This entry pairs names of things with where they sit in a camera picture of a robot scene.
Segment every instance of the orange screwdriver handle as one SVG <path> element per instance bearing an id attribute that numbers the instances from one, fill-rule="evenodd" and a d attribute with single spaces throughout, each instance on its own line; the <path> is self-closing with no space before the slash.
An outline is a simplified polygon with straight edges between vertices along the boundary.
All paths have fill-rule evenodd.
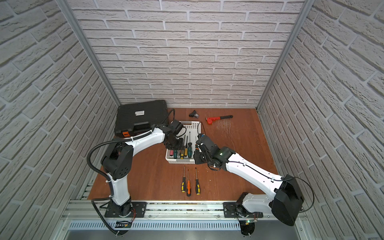
<path id="1" fill-rule="evenodd" d="M 191 182 L 189 180 L 187 182 L 187 196 L 191 196 Z"/>

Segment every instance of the white brick wallpaper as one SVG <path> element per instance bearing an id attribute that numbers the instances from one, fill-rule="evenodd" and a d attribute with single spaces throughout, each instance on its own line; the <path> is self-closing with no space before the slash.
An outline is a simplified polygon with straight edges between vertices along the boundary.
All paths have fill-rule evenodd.
<path id="1" fill-rule="evenodd" d="M 318 239 L 384 239 L 383 12 L 382 0 L 316 0 L 259 108 L 279 173 L 315 190 Z"/>
<path id="2" fill-rule="evenodd" d="M 303 1 L 69 4 L 123 104 L 253 108 Z"/>
<path id="3" fill-rule="evenodd" d="M 0 239 L 49 239 L 117 107 L 55 1 L 0 2 Z"/>

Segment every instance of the black tool handle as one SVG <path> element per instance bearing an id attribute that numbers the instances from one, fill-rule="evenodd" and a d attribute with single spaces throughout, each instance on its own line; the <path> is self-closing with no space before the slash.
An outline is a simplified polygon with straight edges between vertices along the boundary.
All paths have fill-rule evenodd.
<path id="1" fill-rule="evenodd" d="M 225 118 L 233 118 L 233 116 L 232 116 L 232 115 L 228 115 L 228 116 L 222 116 L 222 117 L 220 117 L 220 119 L 225 119 Z"/>
<path id="2" fill-rule="evenodd" d="M 198 179 L 196 179 L 196 194 L 200 195 L 200 184 Z"/>
<path id="3" fill-rule="evenodd" d="M 185 180 L 185 177 L 183 177 L 183 182 L 181 184 L 181 192 L 185 192 L 186 187 L 187 187 L 187 181 Z"/>

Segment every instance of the black cable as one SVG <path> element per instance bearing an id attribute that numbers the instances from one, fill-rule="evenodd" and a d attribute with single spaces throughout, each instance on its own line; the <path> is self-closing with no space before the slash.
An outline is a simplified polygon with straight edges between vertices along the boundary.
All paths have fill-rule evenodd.
<path id="1" fill-rule="evenodd" d="M 169 117 L 169 115 L 170 115 L 170 113 L 171 113 L 172 111 L 173 111 L 173 120 L 175 120 L 175 109 L 172 108 L 172 109 L 169 111 L 167 117 L 164 119 L 164 121 L 161 122 L 161 124 L 163 124 L 163 123 L 168 119 L 168 117 Z"/>
<path id="2" fill-rule="evenodd" d="M 309 183 L 307 183 L 305 180 L 303 180 L 303 179 L 301 179 L 299 177 L 295 177 L 295 178 L 300 179 L 301 181 L 305 182 L 310 187 L 310 189 L 312 191 L 312 204 L 311 204 L 311 206 L 308 209 L 306 209 L 306 210 L 300 211 L 300 213 L 306 212 L 306 211 L 310 210 L 313 207 L 313 205 L 314 205 L 314 191 L 313 191 L 313 188 L 311 187 L 311 185 Z"/>
<path id="3" fill-rule="evenodd" d="M 176 137 L 181 137 L 181 136 L 183 136 L 185 133 L 187 133 L 187 128 L 184 127 L 184 126 L 183 126 L 183 128 L 185 128 L 185 132 L 184 132 L 183 134 L 179 135 L 179 136 L 176 136 Z"/>
<path id="4" fill-rule="evenodd" d="M 114 233 L 114 235 L 122 235 L 122 234 L 119 234 L 119 231 L 115 231 L 108 223 L 107 221 L 104 219 L 103 215 L 101 214 L 101 212 L 99 211 L 99 209 L 97 208 L 96 204 L 95 204 L 95 201 L 105 201 L 105 200 L 109 200 L 111 199 L 110 197 L 105 197 L 105 198 L 99 198 L 99 199 L 92 199 L 91 200 L 91 203 L 93 205 L 93 208 L 96 210 L 97 212 L 97 215 L 99 215 L 100 219 L 102 220 L 102 222 L 105 224 L 105 226 L 111 231 Z"/>
<path id="5" fill-rule="evenodd" d="M 204 124 L 202 122 L 199 122 L 198 125 L 197 125 L 197 130 L 199 129 L 199 125 L 202 125 L 203 126 L 203 129 L 204 129 L 204 134 L 206 135 L 205 133 L 205 128 L 204 128 Z"/>

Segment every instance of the screwdriver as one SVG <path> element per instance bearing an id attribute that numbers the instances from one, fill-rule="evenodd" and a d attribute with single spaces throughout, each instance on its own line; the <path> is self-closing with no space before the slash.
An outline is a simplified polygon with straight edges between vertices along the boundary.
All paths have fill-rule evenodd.
<path id="1" fill-rule="evenodd" d="M 188 157 L 191 158 L 192 157 L 192 143 L 189 142 L 188 143 Z"/>
<path id="2" fill-rule="evenodd" d="M 199 185 L 199 180 L 197 179 L 197 169 L 195 168 L 196 171 L 196 194 L 200 195 L 200 185 Z"/>
<path id="3" fill-rule="evenodd" d="M 181 183 L 181 192 L 185 192 L 185 186 L 186 186 L 186 183 L 185 183 L 185 166 L 184 166 L 184 176 L 183 176 L 183 182 Z"/>
<path id="4" fill-rule="evenodd" d="M 180 150 L 180 158 L 181 159 L 184 159 L 184 149 L 182 148 L 181 150 Z"/>
<path id="5" fill-rule="evenodd" d="M 185 141 L 185 150 L 184 150 L 184 155 L 185 157 L 187 156 L 187 153 L 188 153 L 188 136 L 187 136 L 187 140 Z"/>
<path id="6" fill-rule="evenodd" d="M 191 182 L 189 181 L 189 169 L 188 169 L 188 182 L 187 182 L 187 196 L 191 196 Z"/>

